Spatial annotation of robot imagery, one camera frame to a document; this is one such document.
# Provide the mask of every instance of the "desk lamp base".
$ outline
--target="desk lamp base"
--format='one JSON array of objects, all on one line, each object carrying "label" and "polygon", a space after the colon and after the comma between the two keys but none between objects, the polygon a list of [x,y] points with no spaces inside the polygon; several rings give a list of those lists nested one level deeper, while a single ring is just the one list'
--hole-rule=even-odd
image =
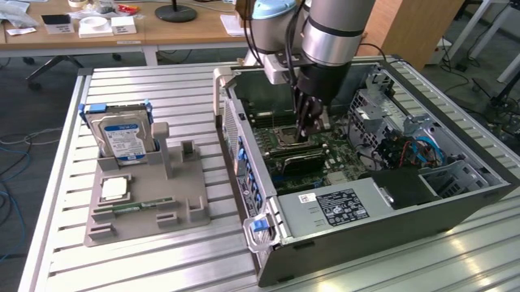
[{"label": "desk lamp base", "polygon": [[177,10],[175,11],[172,5],[165,5],[155,10],[155,16],[169,23],[185,23],[196,18],[196,11],[181,5],[177,5]]}]

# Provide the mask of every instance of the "green circuit board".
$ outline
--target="green circuit board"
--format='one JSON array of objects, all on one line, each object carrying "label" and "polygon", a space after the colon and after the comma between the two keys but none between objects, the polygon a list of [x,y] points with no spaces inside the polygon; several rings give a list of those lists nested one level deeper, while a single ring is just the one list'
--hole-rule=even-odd
[{"label": "green circuit board", "polygon": [[[295,141],[291,140],[294,129],[290,126],[252,129],[276,193],[284,195],[356,180],[366,172],[366,166],[340,130],[332,129],[314,134],[306,143],[295,145],[292,143]],[[312,167],[308,172],[302,170],[303,174],[284,175],[283,165],[287,158],[311,155],[319,156],[320,160],[324,159],[322,167],[318,169]]]}]

